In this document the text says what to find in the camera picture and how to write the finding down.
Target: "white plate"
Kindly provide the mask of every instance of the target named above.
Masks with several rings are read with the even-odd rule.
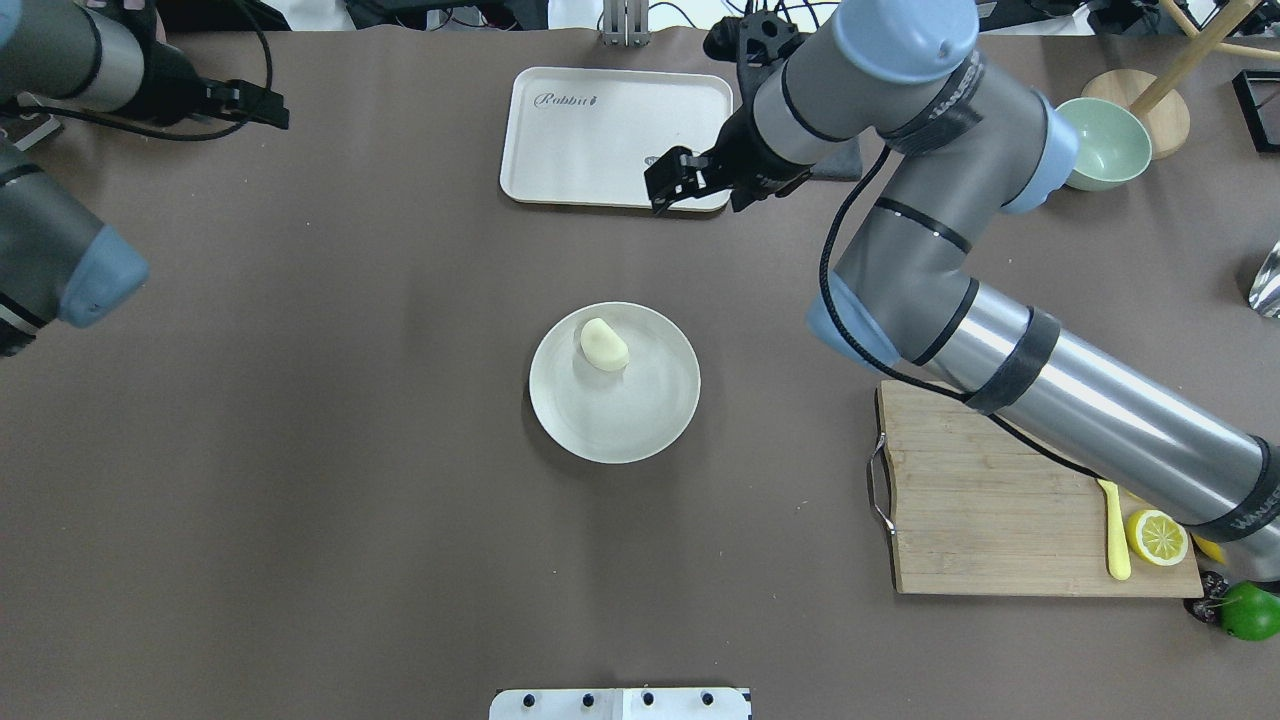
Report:
[[[499,183],[521,202],[649,209],[644,172],[675,145],[701,152],[733,111],[714,76],[529,68],[516,77]],[[728,191],[672,210],[718,210]]]
[[[600,318],[627,343],[631,361],[605,373],[579,346]],[[538,420],[564,450],[595,462],[635,462],[685,432],[701,391],[689,338],[662,314],[631,302],[600,302],[556,323],[534,352],[529,397]]]

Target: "light green bowl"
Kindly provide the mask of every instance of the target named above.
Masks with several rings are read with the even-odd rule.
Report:
[[[1066,184],[1111,190],[1142,174],[1151,164],[1151,136],[1142,120],[1115,102],[1076,97],[1057,108],[1080,137],[1080,152]]]

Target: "yellow knife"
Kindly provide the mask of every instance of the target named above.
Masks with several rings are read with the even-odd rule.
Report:
[[[1129,543],[1124,538],[1124,515],[1120,512],[1120,488],[1111,480],[1097,478],[1107,496],[1107,573],[1117,580],[1128,580],[1133,573],[1129,565]]]

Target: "lemon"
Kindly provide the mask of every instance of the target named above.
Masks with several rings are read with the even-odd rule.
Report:
[[[1129,537],[1129,547],[1138,553],[1138,557],[1161,566],[1181,562],[1187,557],[1187,548],[1192,544],[1181,525],[1160,510],[1149,507],[1129,515],[1125,534]]]
[[[1204,553],[1204,557],[1208,557],[1213,562],[1226,565],[1226,557],[1222,556],[1222,546],[1217,544],[1213,541],[1207,541],[1199,536],[1192,536],[1192,542],[1196,543],[1196,547],[1201,548],[1201,552]]]

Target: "light blue joint cover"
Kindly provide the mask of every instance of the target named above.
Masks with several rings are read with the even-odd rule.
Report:
[[[849,334],[854,336],[873,357],[881,363],[892,366],[899,360],[902,359],[899,355],[897,348],[881,329],[879,323],[872,314],[867,311],[867,306],[863,305],[861,300],[854,295],[854,291],[849,290],[845,281],[840,278],[836,273],[827,275],[831,284],[831,300],[836,304],[836,314],[840,315],[840,322],[845,324],[845,329]],[[836,352],[840,352],[845,357],[859,363],[864,368],[874,370],[869,363],[863,360],[858,351],[845,342],[845,338],[840,337],[840,331],[836,329],[836,323],[831,322],[831,315],[827,313],[827,305],[822,301],[822,293],[813,300],[809,305],[809,311],[805,313],[805,324],[809,325],[809,332],[818,336],[818,340],[829,345]]]
[[[115,228],[102,225],[67,281],[58,318],[87,328],[128,300],[148,274],[147,261]]]
[[[0,0],[0,50],[13,40],[22,23],[22,0]]]
[[[1033,208],[1039,208],[1048,200],[1048,193],[1062,187],[1066,178],[1075,168],[1075,155],[1080,151],[1080,136],[1076,135],[1071,123],[1066,122],[1057,110],[1048,104],[1048,99],[1036,92],[1044,105],[1044,114],[1048,122],[1044,123],[1044,150],[1041,152],[1039,165],[1032,173],[1032,179],[1027,181],[1027,187],[1001,208],[1010,214],[1025,213]]]
[[[845,0],[832,22],[836,46],[851,63],[899,85],[951,74],[978,42],[973,0]]]

